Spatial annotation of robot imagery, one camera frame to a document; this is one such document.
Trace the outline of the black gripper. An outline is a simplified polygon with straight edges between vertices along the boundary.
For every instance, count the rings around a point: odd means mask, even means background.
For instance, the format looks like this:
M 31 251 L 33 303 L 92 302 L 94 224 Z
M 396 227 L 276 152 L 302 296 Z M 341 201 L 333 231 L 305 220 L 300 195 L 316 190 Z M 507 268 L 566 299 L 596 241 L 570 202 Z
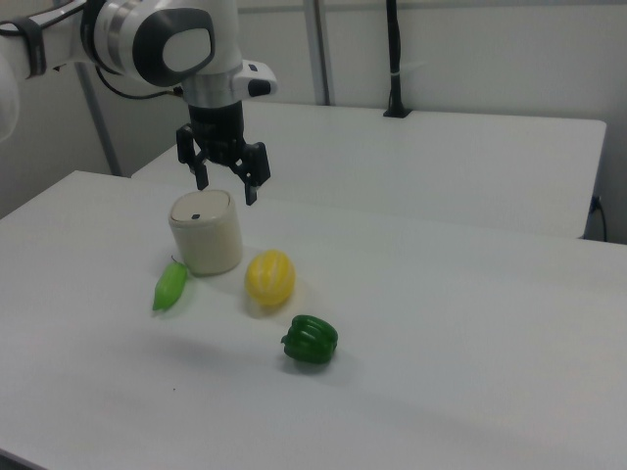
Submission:
M 259 188 L 270 179 L 265 144 L 244 140 L 244 113 L 241 102 L 221 108 L 189 106 L 190 123 L 176 130 L 178 161 L 194 175 L 198 190 L 209 186 L 205 160 L 230 166 L 244 183 L 245 202 L 258 199 Z M 195 141 L 201 151 L 195 150 Z

